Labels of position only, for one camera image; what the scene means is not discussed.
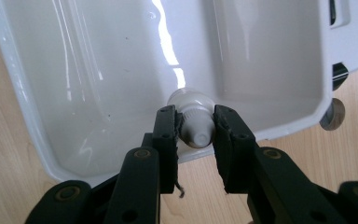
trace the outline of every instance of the white plastic tray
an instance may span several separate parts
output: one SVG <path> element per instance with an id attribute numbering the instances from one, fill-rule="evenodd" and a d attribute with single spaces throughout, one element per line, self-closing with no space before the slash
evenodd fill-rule
<path id="1" fill-rule="evenodd" d="M 325 0 L 0 0 L 0 46 L 47 173 L 95 186 L 178 88 L 236 109 L 258 139 L 317 123 L 332 64 L 358 68 L 358 46 L 331 53 L 356 45 L 336 40 L 358 40 L 358 1 L 337 5 L 330 27 Z M 179 160 L 212 153 L 180 143 Z"/>

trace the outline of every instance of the bottle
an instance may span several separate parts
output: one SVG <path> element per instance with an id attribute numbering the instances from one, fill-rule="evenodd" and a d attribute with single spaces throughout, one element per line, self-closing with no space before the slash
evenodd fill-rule
<path id="1" fill-rule="evenodd" d="M 175 91 L 168 105 L 175 105 L 183 114 L 179 137 L 190 147 L 203 148 L 211 144 L 214 137 L 214 101 L 203 93 L 182 88 Z"/>

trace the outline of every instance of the light wood tabletop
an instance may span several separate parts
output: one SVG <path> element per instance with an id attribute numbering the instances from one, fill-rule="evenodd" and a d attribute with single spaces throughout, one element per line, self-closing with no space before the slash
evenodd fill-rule
<path id="1" fill-rule="evenodd" d="M 337 191 L 343 181 L 358 180 L 358 71 L 335 92 L 346 106 L 340 128 L 319 125 L 261 146 L 287 152 L 308 178 Z M 179 192 L 161 197 L 162 223 L 249 223 L 246 195 L 227 195 L 214 156 L 179 165 Z M 0 223 L 23 223 L 42 195 L 56 182 L 47 176 L 24 124 L 0 54 Z"/>

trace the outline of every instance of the plastic bin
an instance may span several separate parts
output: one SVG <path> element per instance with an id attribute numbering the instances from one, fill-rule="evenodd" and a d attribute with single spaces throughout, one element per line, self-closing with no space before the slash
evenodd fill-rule
<path id="1" fill-rule="evenodd" d="M 328 2 L 0 0 L 0 47 L 47 173 L 95 186 L 182 87 L 235 108 L 257 139 L 316 124 L 332 64 L 358 68 L 358 0 L 336 0 L 333 26 Z M 213 153 L 179 145 L 180 162 Z"/>

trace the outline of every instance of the wood grain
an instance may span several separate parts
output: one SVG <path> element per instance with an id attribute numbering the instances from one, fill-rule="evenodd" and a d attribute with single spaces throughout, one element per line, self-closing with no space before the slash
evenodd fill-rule
<path id="1" fill-rule="evenodd" d="M 358 71 L 335 92 L 346 106 L 336 131 L 318 125 L 262 146 L 286 151 L 311 181 L 337 190 L 358 180 Z M 179 192 L 161 197 L 162 223 L 249 223 L 245 195 L 226 195 L 213 156 L 180 164 Z M 0 54 L 0 223 L 22 223 L 41 196 L 55 184 L 44 172 L 24 124 Z"/>

